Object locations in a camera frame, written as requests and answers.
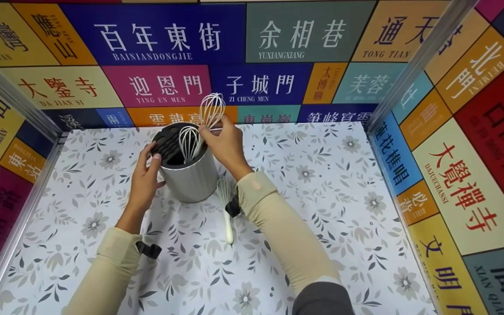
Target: arm sleeve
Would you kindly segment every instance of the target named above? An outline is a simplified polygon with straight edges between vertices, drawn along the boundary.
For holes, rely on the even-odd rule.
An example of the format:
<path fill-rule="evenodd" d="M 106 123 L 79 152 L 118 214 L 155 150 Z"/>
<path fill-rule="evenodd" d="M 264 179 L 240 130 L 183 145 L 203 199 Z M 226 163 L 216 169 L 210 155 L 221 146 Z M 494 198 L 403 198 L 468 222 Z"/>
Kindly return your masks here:
<path fill-rule="evenodd" d="M 264 173 L 250 173 L 237 186 L 242 211 L 264 233 L 297 295 L 320 278 L 341 285 L 316 235 Z"/>
<path fill-rule="evenodd" d="M 307 285 L 293 303 L 293 315 L 354 315 L 347 290 L 336 283 Z"/>
<path fill-rule="evenodd" d="M 141 235 L 117 227 L 108 229 L 98 247 L 96 259 L 62 314 L 117 314 L 130 278 L 137 269 L 141 255 L 136 242 L 141 239 Z"/>

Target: whisk handle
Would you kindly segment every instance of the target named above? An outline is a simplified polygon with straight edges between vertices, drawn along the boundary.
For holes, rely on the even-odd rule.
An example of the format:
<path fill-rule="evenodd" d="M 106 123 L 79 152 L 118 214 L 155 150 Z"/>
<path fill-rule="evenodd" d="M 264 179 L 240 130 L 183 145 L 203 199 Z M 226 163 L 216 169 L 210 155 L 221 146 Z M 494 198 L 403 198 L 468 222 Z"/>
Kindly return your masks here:
<path fill-rule="evenodd" d="M 224 226 L 227 233 L 227 243 L 232 245 L 232 243 L 234 243 L 235 241 L 235 238 L 234 235 L 232 235 L 231 216 L 226 211 L 223 211 L 223 213 L 224 213 Z"/>

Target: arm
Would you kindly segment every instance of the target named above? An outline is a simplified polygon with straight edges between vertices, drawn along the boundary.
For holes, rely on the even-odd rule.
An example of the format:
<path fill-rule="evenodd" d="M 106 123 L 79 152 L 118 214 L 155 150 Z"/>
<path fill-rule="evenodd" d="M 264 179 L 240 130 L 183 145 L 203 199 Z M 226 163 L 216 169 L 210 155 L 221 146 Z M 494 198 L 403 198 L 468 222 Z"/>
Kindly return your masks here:
<path fill-rule="evenodd" d="M 352 315 L 340 274 L 318 238 L 263 173 L 254 173 L 242 149 L 242 131 L 226 116 L 215 136 L 200 134 L 214 156 L 236 179 L 242 211 L 264 233 L 297 294 L 294 315 Z"/>
<path fill-rule="evenodd" d="M 153 156 L 149 168 L 146 167 L 154 144 L 151 142 L 141 151 L 132 176 L 128 205 L 116 227 L 106 232 L 96 251 L 96 259 L 64 309 L 64 315 L 118 313 L 141 256 L 136 242 L 142 240 L 139 233 L 145 211 L 151 206 L 157 189 L 165 185 L 157 182 L 160 155 Z"/>

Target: whisk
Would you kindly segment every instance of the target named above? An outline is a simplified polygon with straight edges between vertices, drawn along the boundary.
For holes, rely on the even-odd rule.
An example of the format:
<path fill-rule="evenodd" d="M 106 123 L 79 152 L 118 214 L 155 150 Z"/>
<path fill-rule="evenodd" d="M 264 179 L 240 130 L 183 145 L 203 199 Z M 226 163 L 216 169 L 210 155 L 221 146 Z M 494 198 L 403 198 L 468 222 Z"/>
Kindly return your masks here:
<path fill-rule="evenodd" d="M 224 214 L 224 225 L 227 234 L 227 243 L 232 245 L 234 243 L 235 238 L 232 235 L 232 225 L 231 225 L 231 215 L 225 211 L 225 206 L 232 200 L 232 198 L 236 195 L 236 187 L 232 181 L 227 179 L 226 177 L 219 178 L 217 181 L 217 195 L 220 198 L 223 204 L 223 214 Z"/>
<path fill-rule="evenodd" d="M 178 144 L 184 156 L 184 163 L 190 162 L 200 151 L 197 146 L 199 138 L 200 132 L 194 126 L 184 126 L 180 129 Z"/>
<path fill-rule="evenodd" d="M 204 97 L 199 105 L 200 125 L 211 129 L 223 116 L 225 107 L 223 96 L 220 93 L 212 93 Z M 178 143 L 184 155 L 184 163 L 188 163 L 202 150 L 203 138 L 200 136 L 198 129 L 193 126 L 186 126 L 180 130 Z"/>

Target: floral tablecloth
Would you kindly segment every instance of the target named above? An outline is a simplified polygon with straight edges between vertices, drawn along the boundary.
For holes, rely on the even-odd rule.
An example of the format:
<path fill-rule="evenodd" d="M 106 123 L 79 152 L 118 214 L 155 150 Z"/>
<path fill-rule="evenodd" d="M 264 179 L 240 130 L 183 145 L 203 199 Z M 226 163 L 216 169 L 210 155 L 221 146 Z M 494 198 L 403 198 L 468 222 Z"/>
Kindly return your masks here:
<path fill-rule="evenodd" d="M 318 236 L 356 313 L 433 314 L 434 307 L 362 126 L 243 125 L 245 155 Z M 28 223 L 0 291 L 0 314 L 59 314 L 130 193 L 138 152 L 158 128 L 74 131 Z M 215 196 L 156 195 L 143 222 L 148 243 L 121 315 L 287 315 L 294 294 L 270 244 L 245 217 L 225 241 Z"/>

